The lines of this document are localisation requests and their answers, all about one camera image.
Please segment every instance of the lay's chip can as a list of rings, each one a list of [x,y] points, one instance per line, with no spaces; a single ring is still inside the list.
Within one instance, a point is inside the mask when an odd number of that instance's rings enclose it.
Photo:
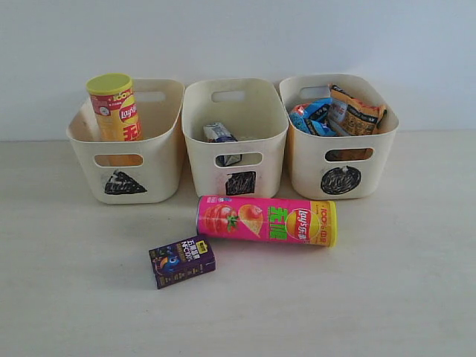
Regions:
[[[132,78],[122,73],[103,74],[86,83],[103,141],[143,139],[135,104]],[[110,155],[112,166],[142,164],[138,155]]]
[[[203,196],[196,228],[209,237],[333,247],[337,211],[333,201]]]

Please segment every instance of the lay's logo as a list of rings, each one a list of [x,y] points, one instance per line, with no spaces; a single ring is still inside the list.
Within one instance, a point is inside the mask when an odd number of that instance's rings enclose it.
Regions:
[[[321,228],[319,217],[305,208],[292,211],[286,219],[288,234],[298,240],[308,242],[318,235]]]
[[[130,106],[125,106],[120,109],[119,115],[120,119],[124,122],[127,119],[132,118],[134,115],[137,114],[137,106],[135,103],[131,104]]]

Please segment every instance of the pink chip can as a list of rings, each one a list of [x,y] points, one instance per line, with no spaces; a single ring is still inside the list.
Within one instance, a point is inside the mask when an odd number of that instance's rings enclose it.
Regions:
[[[333,247],[337,211],[333,201],[203,196],[196,227],[209,237]]]

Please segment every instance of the white plastic basket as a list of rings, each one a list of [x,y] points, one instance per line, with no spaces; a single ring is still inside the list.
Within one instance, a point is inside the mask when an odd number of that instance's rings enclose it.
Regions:
[[[217,121],[238,142],[204,142],[203,126]],[[194,83],[185,91],[182,129],[198,196],[276,194],[288,118],[272,83],[259,79]],[[248,155],[229,167],[216,164],[216,157],[230,154]]]
[[[179,187],[185,153],[180,127],[184,85],[174,80],[134,80],[134,91],[145,140],[101,142],[90,99],[66,132],[94,197],[104,203],[160,202]],[[109,166],[107,155],[128,154],[141,156],[142,164]],[[112,192],[112,182],[122,183],[123,189]]]
[[[301,132],[290,124],[286,161],[292,186],[300,195],[309,199],[354,199],[368,196],[379,184],[399,126],[398,118],[367,81],[348,74],[318,74],[288,78],[280,83],[284,106],[289,112],[298,104],[312,102],[317,98],[303,97],[303,89],[326,86],[328,83],[340,86],[352,96],[370,105],[385,104],[387,114],[379,125],[377,135],[320,137]],[[367,160],[326,160],[326,154],[330,150],[365,148],[373,150],[372,156]]]

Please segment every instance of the purple box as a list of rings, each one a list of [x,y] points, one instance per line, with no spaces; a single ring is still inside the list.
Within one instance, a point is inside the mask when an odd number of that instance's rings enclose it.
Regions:
[[[203,234],[153,249],[149,255],[157,289],[216,268],[215,256]]]

